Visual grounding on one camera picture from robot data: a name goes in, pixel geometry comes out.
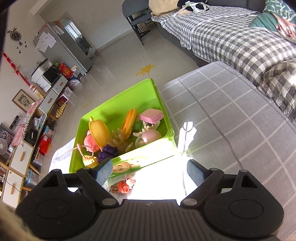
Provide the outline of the purple toy grapes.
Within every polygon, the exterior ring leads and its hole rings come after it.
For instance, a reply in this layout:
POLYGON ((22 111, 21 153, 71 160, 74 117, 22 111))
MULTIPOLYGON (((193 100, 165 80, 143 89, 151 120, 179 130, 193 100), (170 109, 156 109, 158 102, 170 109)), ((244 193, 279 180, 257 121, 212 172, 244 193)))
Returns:
POLYGON ((99 162, 102 162, 105 159, 113 159, 117 156, 118 156, 117 148, 107 144, 105 147, 103 147, 102 151, 99 152, 97 159, 99 162))

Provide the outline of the silver refrigerator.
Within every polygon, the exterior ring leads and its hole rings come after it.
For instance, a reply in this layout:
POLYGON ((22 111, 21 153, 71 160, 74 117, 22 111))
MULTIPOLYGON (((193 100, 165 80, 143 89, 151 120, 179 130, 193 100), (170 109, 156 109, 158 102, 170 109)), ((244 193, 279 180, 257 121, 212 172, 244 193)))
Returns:
POLYGON ((34 39, 36 49, 52 63, 65 63, 86 75, 96 49, 70 19, 45 23, 34 39))

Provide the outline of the small orange figurine toy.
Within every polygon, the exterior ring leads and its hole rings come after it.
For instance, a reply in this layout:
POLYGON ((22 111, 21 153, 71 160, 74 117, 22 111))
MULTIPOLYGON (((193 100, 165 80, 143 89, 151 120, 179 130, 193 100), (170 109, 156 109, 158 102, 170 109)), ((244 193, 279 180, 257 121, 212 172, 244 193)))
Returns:
POLYGON ((132 175, 124 175, 117 178, 115 181, 112 181, 112 184, 110 185, 110 192, 112 194, 128 194, 135 183, 136 180, 132 175))

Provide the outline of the pink pig toy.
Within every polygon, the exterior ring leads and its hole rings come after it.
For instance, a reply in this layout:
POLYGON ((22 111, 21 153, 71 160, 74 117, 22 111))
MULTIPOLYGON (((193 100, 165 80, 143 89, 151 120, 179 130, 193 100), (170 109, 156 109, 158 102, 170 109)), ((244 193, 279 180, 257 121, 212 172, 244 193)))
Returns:
POLYGON ((87 131, 87 135, 84 139, 84 146, 88 152, 98 152, 100 150, 100 147, 96 144, 94 141, 90 130, 87 131))

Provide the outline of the plaid sofa cover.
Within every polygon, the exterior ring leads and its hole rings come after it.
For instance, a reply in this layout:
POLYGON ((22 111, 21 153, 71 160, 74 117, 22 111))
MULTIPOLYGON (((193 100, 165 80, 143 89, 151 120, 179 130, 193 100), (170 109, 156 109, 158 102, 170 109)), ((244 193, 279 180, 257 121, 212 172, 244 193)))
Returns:
POLYGON ((152 20, 177 38, 195 57, 232 67, 280 108, 295 123, 295 84, 285 71, 295 74, 295 44, 251 27, 258 14, 243 8, 212 6, 198 14, 176 11, 152 20))

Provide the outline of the amber hand-shaped toy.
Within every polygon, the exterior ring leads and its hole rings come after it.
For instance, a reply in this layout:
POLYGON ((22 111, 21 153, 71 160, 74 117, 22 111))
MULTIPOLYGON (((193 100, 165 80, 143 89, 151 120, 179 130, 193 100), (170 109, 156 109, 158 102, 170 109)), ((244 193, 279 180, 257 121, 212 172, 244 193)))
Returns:
POLYGON ((112 130, 111 134, 107 136, 105 141, 111 147, 116 148, 119 155, 127 153, 133 146, 133 143, 128 143, 125 140, 124 132, 120 128, 112 130))

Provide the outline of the orange ridged toy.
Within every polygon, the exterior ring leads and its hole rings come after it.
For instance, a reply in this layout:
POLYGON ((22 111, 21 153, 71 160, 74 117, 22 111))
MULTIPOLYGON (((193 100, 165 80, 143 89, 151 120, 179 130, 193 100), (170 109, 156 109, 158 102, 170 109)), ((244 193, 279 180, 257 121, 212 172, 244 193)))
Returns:
POLYGON ((136 108, 130 109, 122 124, 121 130, 123 131, 124 139, 127 140, 133 129, 133 124, 137 120, 138 112, 136 108))

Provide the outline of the teal patterned pillow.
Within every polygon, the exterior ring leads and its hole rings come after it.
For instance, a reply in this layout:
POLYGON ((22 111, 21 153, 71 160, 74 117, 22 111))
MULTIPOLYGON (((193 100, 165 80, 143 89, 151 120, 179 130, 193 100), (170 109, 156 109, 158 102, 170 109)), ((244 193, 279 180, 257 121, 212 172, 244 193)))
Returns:
POLYGON ((249 25, 295 43, 295 11, 285 1, 265 1, 265 8, 249 25))

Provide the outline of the grey grid tablecloth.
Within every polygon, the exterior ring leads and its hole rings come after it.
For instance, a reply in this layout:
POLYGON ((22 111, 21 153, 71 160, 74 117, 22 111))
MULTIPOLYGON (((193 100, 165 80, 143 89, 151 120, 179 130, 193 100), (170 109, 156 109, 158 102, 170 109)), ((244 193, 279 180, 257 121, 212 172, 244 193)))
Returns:
POLYGON ((175 132, 177 154, 137 171, 124 199, 182 200, 195 189, 194 159, 227 174, 250 171, 278 200, 281 240, 295 240, 295 127, 274 103, 226 64, 215 62, 159 88, 175 132))

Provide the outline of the yellow plastic cup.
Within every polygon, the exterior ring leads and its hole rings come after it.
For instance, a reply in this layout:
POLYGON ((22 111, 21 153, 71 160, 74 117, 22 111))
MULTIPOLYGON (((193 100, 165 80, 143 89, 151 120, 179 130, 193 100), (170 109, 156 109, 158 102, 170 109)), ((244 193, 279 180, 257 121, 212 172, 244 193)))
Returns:
POLYGON ((111 142, 111 134, 107 125, 102 120, 95 120, 92 116, 89 118, 89 130, 95 143, 100 147, 100 150, 111 142))

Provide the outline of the black microwave oven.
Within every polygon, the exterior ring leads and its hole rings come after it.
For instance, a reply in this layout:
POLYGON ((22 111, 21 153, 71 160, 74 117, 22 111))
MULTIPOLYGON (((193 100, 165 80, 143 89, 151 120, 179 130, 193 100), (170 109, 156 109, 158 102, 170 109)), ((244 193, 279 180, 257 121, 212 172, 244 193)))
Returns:
POLYGON ((48 84, 55 84, 60 78, 61 72, 56 65, 52 65, 47 68, 43 73, 43 78, 48 82, 48 84))

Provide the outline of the pink card box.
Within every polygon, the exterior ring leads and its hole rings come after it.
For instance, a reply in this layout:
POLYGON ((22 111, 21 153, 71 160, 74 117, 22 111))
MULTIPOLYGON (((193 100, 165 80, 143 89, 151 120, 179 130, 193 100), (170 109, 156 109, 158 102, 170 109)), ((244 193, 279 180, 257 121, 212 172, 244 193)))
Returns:
POLYGON ((156 122, 162 120, 163 117, 163 112, 154 108, 149 108, 138 116, 139 120, 145 121, 150 124, 155 124, 156 122))

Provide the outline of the framed bear picture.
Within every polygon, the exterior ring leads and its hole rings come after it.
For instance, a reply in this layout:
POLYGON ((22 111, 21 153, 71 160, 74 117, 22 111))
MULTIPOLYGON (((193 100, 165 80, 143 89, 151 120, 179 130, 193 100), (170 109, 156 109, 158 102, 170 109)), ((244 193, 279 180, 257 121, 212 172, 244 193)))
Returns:
POLYGON ((15 97, 12 99, 12 102, 26 113, 35 102, 35 100, 31 98, 29 94, 20 89, 15 97))

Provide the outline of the beige folded blanket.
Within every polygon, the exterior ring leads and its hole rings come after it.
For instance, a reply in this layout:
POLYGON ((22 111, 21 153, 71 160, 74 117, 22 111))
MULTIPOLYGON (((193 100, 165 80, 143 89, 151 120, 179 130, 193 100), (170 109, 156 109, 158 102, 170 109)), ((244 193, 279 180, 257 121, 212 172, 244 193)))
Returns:
POLYGON ((149 9, 152 12, 152 16, 160 16, 177 10, 178 2, 178 0, 149 0, 149 9))

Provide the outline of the black deer wall clock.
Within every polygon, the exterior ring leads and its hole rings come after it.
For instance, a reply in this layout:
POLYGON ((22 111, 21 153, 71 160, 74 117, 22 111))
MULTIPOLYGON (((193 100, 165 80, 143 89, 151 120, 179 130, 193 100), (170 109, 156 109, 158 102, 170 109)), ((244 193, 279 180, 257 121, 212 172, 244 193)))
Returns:
POLYGON ((16 27, 13 27, 12 30, 6 30, 6 32, 9 33, 10 38, 14 41, 17 41, 20 46, 23 44, 23 42, 21 41, 22 35, 19 31, 17 31, 16 27))

